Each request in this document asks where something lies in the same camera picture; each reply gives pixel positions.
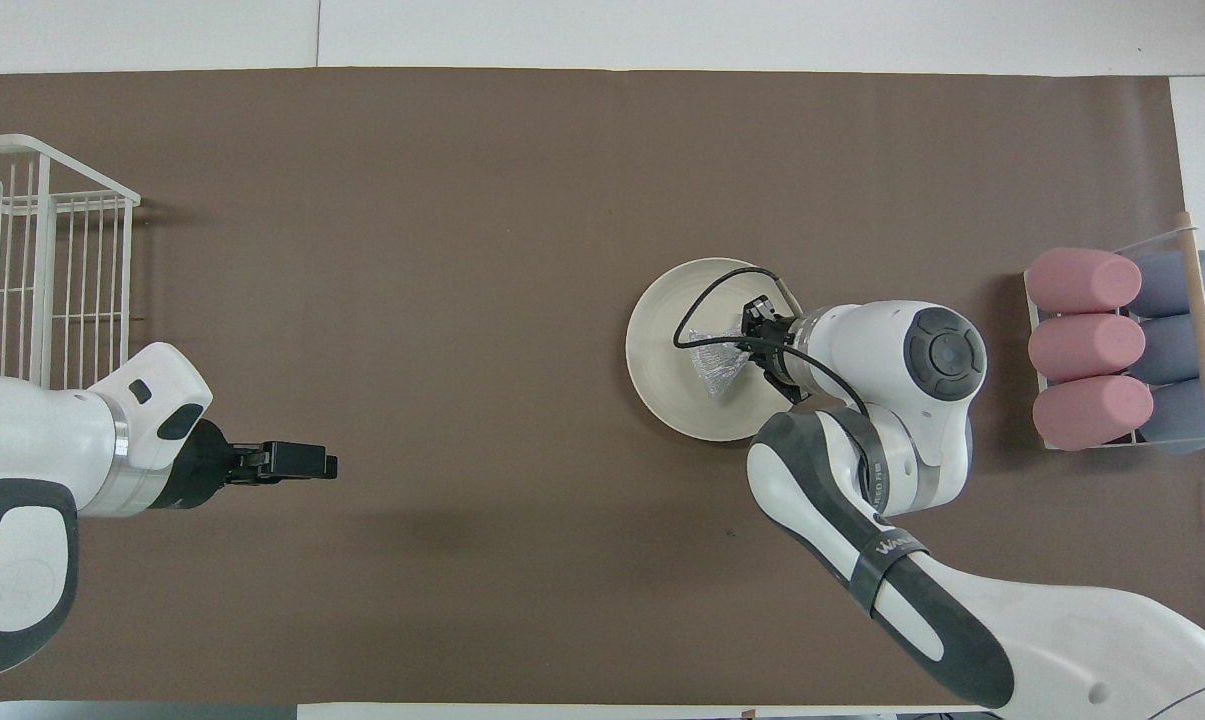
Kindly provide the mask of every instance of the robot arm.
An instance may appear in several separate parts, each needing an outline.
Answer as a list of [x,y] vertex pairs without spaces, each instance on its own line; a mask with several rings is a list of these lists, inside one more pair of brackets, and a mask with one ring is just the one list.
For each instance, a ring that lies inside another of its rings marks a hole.
[[[909,483],[912,492],[888,492],[890,507],[871,502],[877,511],[886,515],[922,511],[962,492],[971,461],[966,411],[986,370],[983,341],[966,318],[930,302],[893,300],[772,321],[790,321],[793,346],[822,360],[862,395],[882,445],[907,447],[910,458],[895,466],[890,482]],[[804,391],[853,402],[815,366],[782,355],[774,359],[768,372]],[[839,415],[845,424],[844,418],[857,417]],[[858,435],[847,429],[852,437]]]
[[319,445],[230,445],[212,393],[154,343],[94,386],[0,377],[0,673],[52,638],[77,588],[77,518],[195,507],[230,483],[334,478]]
[[871,444],[829,413],[777,414],[750,447],[750,486],[927,673],[1007,720],[1205,720],[1204,630],[1135,594],[992,580],[931,559],[866,501]]

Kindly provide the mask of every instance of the pink cylinder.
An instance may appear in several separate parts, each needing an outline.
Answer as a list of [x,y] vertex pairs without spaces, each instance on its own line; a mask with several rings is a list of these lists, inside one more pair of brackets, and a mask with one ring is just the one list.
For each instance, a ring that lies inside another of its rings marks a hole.
[[1028,338],[1028,359],[1051,382],[1117,373],[1145,354],[1140,323],[1123,315],[1060,315]]
[[1058,384],[1033,401],[1033,425],[1060,450],[1104,445],[1140,427],[1154,413],[1154,396],[1127,374]]
[[1033,260],[1024,287],[1046,313],[1104,313],[1140,293],[1140,268],[1112,252],[1056,247]]

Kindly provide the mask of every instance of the white wire basket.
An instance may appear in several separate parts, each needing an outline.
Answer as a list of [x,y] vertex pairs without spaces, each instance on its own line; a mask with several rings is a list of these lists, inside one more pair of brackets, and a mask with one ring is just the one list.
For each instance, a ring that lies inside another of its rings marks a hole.
[[82,388],[127,360],[136,205],[54,147],[0,136],[0,374]]

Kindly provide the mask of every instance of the rack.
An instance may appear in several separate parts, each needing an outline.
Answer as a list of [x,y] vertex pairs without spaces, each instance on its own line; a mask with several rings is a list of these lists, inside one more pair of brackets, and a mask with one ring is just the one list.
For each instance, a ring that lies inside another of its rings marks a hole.
[[82,388],[127,360],[137,205],[64,152],[0,136],[0,374]]
[[[1203,395],[1205,400],[1205,284],[1203,282],[1203,265],[1201,260],[1197,255],[1197,236],[1193,234],[1198,228],[1193,224],[1193,219],[1188,213],[1177,213],[1175,216],[1175,229],[1169,232],[1159,234],[1159,236],[1151,237],[1127,247],[1121,247],[1118,250],[1113,250],[1115,254],[1129,258],[1131,260],[1141,258],[1142,255],[1154,254],[1154,252],[1165,250],[1178,250],[1181,252],[1182,264],[1185,266],[1185,281],[1188,288],[1188,313],[1191,313],[1193,319],[1193,341],[1197,343],[1197,370],[1198,377],[1201,378],[1203,383]],[[1039,309],[1031,300],[1028,300],[1028,291],[1025,289],[1024,297],[1028,302],[1028,323],[1030,323],[1030,331],[1036,331],[1038,324],[1047,318],[1053,318],[1054,314],[1044,313]],[[1115,313],[1131,315],[1127,309],[1115,309]],[[1133,319],[1140,319],[1138,315],[1131,315]],[[1041,373],[1038,373],[1038,391],[1041,393],[1044,389],[1050,386],[1050,383]],[[1165,442],[1187,442],[1192,439],[1205,439],[1204,438],[1186,438],[1177,441],[1165,441]],[[1054,445],[1044,442],[1047,450],[1058,450]],[[1097,447],[1131,447],[1131,445],[1158,445],[1159,443],[1151,443],[1142,439],[1138,433],[1128,433],[1127,436],[1119,437],[1117,439],[1105,443],[1105,445]]]

